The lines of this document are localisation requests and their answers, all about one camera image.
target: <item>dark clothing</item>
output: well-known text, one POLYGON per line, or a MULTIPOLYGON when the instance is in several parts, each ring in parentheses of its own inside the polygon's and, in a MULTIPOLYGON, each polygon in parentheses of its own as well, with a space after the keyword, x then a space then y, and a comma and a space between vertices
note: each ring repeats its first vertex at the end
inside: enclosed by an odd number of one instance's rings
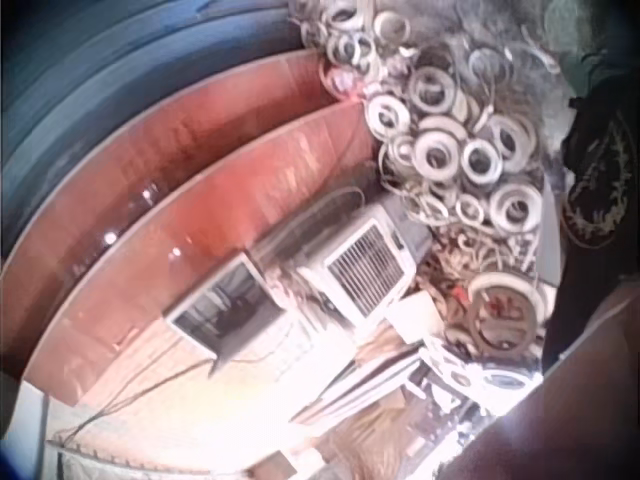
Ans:
POLYGON ((562 211, 566 263, 547 325, 543 371, 580 336, 600 303, 639 271, 637 73, 600 83, 579 102, 564 142, 576 181, 562 211))

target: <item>red wooden panel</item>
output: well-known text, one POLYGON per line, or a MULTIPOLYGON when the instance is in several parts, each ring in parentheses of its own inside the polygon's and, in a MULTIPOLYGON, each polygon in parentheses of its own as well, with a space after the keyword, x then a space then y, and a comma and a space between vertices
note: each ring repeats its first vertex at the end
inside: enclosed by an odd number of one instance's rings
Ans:
POLYGON ((53 319, 26 379, 75 404, 118 352, 206 272, 251 246, 332 176, 370 158, 372 147, 362 106, 344 103, 286 125, 194 177, 83 278, 53 319), (74 333, 61 334, 63 328, 74 333), (90 352, 95 345, 100 356, 90 352))
POLYGON ((214 76, 114 134, 47 200, 5 265, 3 368, 22 374, 55 309, 104 253, 106 232, 122 234, 214 161, 331 103, 317 54, 296 52, 214 76))

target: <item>white ring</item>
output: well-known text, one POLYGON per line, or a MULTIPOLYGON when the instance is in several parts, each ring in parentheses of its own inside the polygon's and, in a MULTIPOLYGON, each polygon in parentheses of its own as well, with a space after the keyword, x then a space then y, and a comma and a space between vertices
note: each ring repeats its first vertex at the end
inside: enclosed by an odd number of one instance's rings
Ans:
POLYGON ((354 42, 351 35, 347 35, 346 33, 329 35, 326 51, 331 63, 339 67, 354 65, 360 60, 360 45, 354 42), (347 43, 353 45, 353 55, 351 57, 348 57, 345 51, 347 43))
POLYGON ((327 28, 322 23, 302 22, 300 34, 305 48, 320 49, 327 43, 327 28))
POLYGON ((422 204, 424 209, 428 210, 428 213, 431 214, 429 215, 430 218, 435 217, 434 220, 438 221, 437 217, 439 216, 439 220, 449 220, 449 210, 447 209, 446 205, 436 197, 432 195, 423 195, 420 197, 420 203, 422 204))
POLYGON ((413 168, 413 137, 398 135, 389 142, 389 156, 400 165, 413 168))
POLYGON ((530 136, 524 127, 517 121, 504 115, 493 115, 487 122, 491 129, 494 144, 502 155, 504 171, 506 173, 518 173, 526 167, 533 148, 530 136), (515 151, 509 150, 502 142, 501 132, 508 133, 513 139, 515 151))
POLYGON ((468 125, 471 128, 480 118, 480 105, 478 105, 476 99, 471 95, 467 95, 467 104, 469 104, 468 125))
POLYGON ((427 180, 446 183, 456 176, 460 167, 458 141, 446 132, 437 130, 425 132, 416 140, 413 162, 416 170, 427 180), (427 154, 433 149, 444 152, 447 159, 444 167, 434 167, 427 161, 427 154))
POLYGON ((463 193, 462 195, 460 195, 460 198, 458 198, 458 201, 456 202, 456 214, 458 215, 460 221, 466 225, 475 227, 478 225, 482 225, 482 222, 484 222, 484 209, 482 208, 480 200, 478 200, 473 195, 469 195, 468 193, 463 193), (468 215, 465 212, 465 206, 474 209, 474 211, 476 212, 474 217, 468 215))
POLYGON ((336 2, 329 6, 322 14, 322 21, 330 28, 341 32, 354 32, 364 27, 364 15, 358 9, 355 2, 336 2), (336 19, 340 12, 353 12, 351 16, 344 20, 336 19))
POLYGON ((491 143, 481 138, 471 140, 462 153, 462 170, 469 180, 476 185, 491 185, 496 183, 502 174, 502 158, 491 143), (484 153, 489 159, 486 172, 478 172, 471 166, 471 154, 475 151, 484 153))
POLYGON ((505 287, 524 295, 533 305, 536 312, 538 324, 542 324, 545 319, 545 302, 540 292, 531 284, 529 280, 508 272, 486 272, 476 275, 467 288, 469 298, 473 302, 482 291, 493 287, 505 287))
POLYGON ((516 370, 504 370, 502 368, 484 368, 482 370, 481 378, 486 387, 495 388, 500 391, 506 390, 508 392, 517 392, 520 390, 525 390, 526 388, 531 386, 531 383, 532 383, 531 378, 527 374, 516 371, 516 370), (515 380, 516 382, 521 383, 522 387, 520 388, 499 387, 489 381, 489 377, 492 377, 492 376, 508 377, 512 380, 515 380))
POLYGON ((328 58, 324 58, 320 61, 318 70, 322 85, 336 100, 348 100, 360 93, 359 76, 352 69, 337 67, 328 58))
POLYGON ((360 63, 360 59, 362 58, 362 50, 360 49, 360 44, 356 41, 355 35, 340 35, 338 37, 338 52, 340 52, 340 56, 344 59, 349 59, 349 65, 357 65, 360 63), (349 55, 347 52, 347 46, 353 47, 353 54, 349 55))
POLYGON ((377 95, 367 103, 366 118, 369 129, 378 140, 388 141, 396 135, 407 133, 411 127, 411 115, 407 107, 391 95, 377 95), (388 127, 380 120, 382 113, 391 114, 394 125, 388 127))
POLYGON ((447 208, 453 208, 458 200, 458 186, 455 183, 435 182, 429 184, 429 190, 435 195, 438 200, 442 200, 442 203, 447 208))
POLYGON ((520 123, 525 132, 527 132, 527 137, 529 137, 529 146, 531 148, 529 156, 533 155, 536 147, 538 146, 538 134, 536 133, 536 127, 533 125, 533 122, 524 115, 515 114, 512 115, 511 118, 520 123))
POLYGON ((458 90, 456 93, 456 100, 451 108, 451 116, 460 123, 464 123, 469 118, 469 104, 467 103, 467 96, 458 90))
POLYGON ((373 32, 375 33, 376 37, 378 37, 383 43, 398 47, 409 40, 409 35, 411 34, 411 25, 409 24, 409 20, 404 18, 402 15, 398 15, 396 12, 386 10, 376 15, 376 18, 373 21, 373 32), (400 28, 392 28, 394 37, 386 37, 383 31, 385 23, 388 23, 390 25, 393 25, 393 23, 401 24, 401 33, 397 33, 397 30, 400 30, 400 28))
POLYGON ((446 72, 435 67, 422 67, 414 72, 409 80, 409 98, 425 113, 432 115, 447 113, 456 100, 456 84, 446 72), (442 88, 443 99, 436 105, 425 102, 420 93, 425 79, 430 78, 442 88))
POLYGON ((527 233, 536 228, 542 219, 542 195, 531 185, 506 184, 498 188, 489 200, 491 222, 508 234, 527 233), (507 212, 516 202, 527 206, 527 217, 521 222, 509 220, 507 212))
POLYGON ((420 120, 420 123, 418 123, 418 130, 443 130, 456 137, 456 140, 459 142, 465 142, 469 138, 469 133, 462 124, 458 123, 457 120, 444 115, 430 115, 428 117, 424 117, 420 120))

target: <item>black cable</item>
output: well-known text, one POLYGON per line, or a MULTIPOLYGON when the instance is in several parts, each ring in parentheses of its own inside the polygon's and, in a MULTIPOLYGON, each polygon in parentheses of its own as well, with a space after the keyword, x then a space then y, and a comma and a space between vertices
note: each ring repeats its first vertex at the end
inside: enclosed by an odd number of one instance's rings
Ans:
POLYGON ((108 417, 110 415, 114 415, 118 412, 120 412, 121 410, 124 410, 125 408, 133 405, 135 402, 137 402, 138 400, 140 400, 142 397, 148 395, 149 393, 157 390, 158 388, 166 385, 167 383, 170 383, 174 380, 177 380, 180 377, 183 377, 184 375, 204 366, 207 365, 209 363, 211 363, 212 360, 211 359, 207 359, 207 360, 201 360, 199 362, 194 363, 193 365, 190 365, 189 367, 180 370, 177 373, 174 373, 173 375, 166 377, 165 379, 155 383, 154 385, 145 388, 144 390, 141 390, 140 392, 131 395, 128 398, 125 398, 124 400, 113 404, 111 407, 109 407, 109 405, 103 407, 100 411, 98 411, 97 413, 95 413, 94 415, 92 415, 91 417, 89 417, 87 420, 85 420, 84 422, 82 422, 80 425, 78 425, 73 432, 71 432, 67 438, 62 442, 62 446, 66 446, 71 440, 73 440, 82 430, 84 430, 86 427, 88 427, 89 425, 91 425, 93 422, 101 419, 101 418, 105 418, 108 417))

